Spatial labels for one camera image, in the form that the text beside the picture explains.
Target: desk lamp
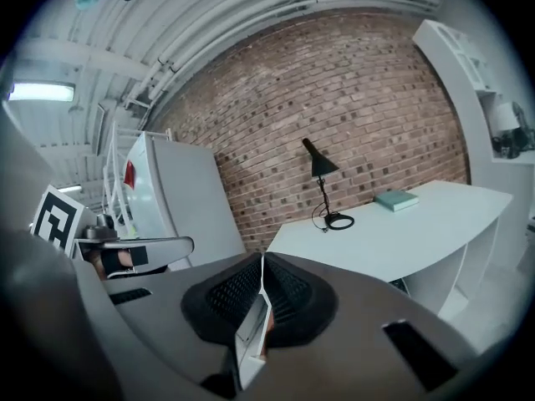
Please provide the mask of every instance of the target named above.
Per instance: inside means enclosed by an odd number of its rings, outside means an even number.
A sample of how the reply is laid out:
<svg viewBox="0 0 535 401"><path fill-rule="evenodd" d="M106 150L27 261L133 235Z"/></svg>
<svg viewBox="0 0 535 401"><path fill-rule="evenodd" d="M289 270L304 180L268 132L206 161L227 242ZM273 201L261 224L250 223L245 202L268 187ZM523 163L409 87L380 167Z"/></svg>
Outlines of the desk lamp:
<svg viewBox="0 0 535 401"><path fill-rule="evenodd" d="M324 217L324 219L327 227L323 228L322 230L327 231L328 229L332 229L334 231L342 231L343 229L348 229L354 224L354 218L339 214L338 212L332 212L329 209L329 198L327 197L327 193L325 193L324 188L325 179L322 178L322 175L335 172L339 169L339 167L319 153L318 149L313 146L308 138L303 140L303 145L312 156L312 177L318 177L317 183L319 185L319 189L324 195L325 210L327 211L327 215Z"/></svg>

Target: book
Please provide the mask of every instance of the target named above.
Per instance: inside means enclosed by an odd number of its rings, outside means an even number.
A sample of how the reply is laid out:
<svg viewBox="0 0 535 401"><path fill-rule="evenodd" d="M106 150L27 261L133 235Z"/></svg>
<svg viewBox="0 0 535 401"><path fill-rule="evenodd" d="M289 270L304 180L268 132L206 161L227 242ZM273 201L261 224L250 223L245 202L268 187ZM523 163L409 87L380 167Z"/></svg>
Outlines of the book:
<svg viewBox="0 0 535 401"><path fill-rule="evenodd" d="M412 193L407 193L406 191L401 190L393 190L377 195L375 197L375 202L393 212L396 212L408 208L409 206L416 205L418 202L420 202L420 199L418 196L413 195Z"/></svg>

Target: ceiling beam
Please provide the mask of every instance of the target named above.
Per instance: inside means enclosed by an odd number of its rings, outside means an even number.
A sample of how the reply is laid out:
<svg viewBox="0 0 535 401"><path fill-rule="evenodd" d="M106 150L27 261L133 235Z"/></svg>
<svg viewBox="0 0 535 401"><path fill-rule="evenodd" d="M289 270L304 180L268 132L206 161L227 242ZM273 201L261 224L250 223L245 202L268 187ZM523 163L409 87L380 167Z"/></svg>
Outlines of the ceiling beam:
<svg viewBox="0 0 535 401"><path fill-rule="evenodd" d="M93 154L91 144L50 145L38 147L37 151L46 160L69 159Z"/></svg>
<svg viewBox="0 0 535 401"><path fill-rule="evenodd" d="M142 80L149 67L133 59L118 55L104 49L92 48L86 44L73 43L53 38L30 38L17 46L20 59L37 59L60 61L72 65L87 64L94 69L107 73L120 74L136 80Z"/></svg>

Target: white ceiling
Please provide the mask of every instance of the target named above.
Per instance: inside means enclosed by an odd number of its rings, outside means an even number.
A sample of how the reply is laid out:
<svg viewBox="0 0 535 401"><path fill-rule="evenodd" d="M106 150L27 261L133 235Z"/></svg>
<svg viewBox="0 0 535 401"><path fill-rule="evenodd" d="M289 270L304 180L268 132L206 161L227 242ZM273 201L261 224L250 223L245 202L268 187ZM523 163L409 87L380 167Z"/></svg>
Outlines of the white ceiling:
<svg viewBox="0 0 535 401"><path fill-rule="evenodd" d="M102 196L102 153L107 150L110 124L116 121L122 127L136 129L146 122L147 108L131 103L137 98L132 89L155 64L158 69L149 78L150 92L177 58L196 55L220 38L221 33L211 32L224 21L236 19L235 25L229 24L224 32L227 38L175 76L153 100L144 98L146 93L138 98L154 108L152 116L209 60L269 24L332 7L380 6L430 14L438 6L430 0L325 0L323 4L314 0L314 5L281 13L284 4L295 6L296 0L287 0L259 13L254 8L275 0L236 0L234 7L228 5L229 1L99 0L84 11L76 8L74 0L49 0L43 6L17 46L15 79L75 84L74 101L13 101L9 105L23 132L51 163L55 186L80 183L84 189L73 198L97 209ZM227 10L219 10L225 5ZM266 17L274 8L279 14ZM259 14L264 17L255 22ZM240 31L240 23L246 21L251 21L249 26ZM176 38L182 39L182 45L158 63L158 57Z"/></svg>

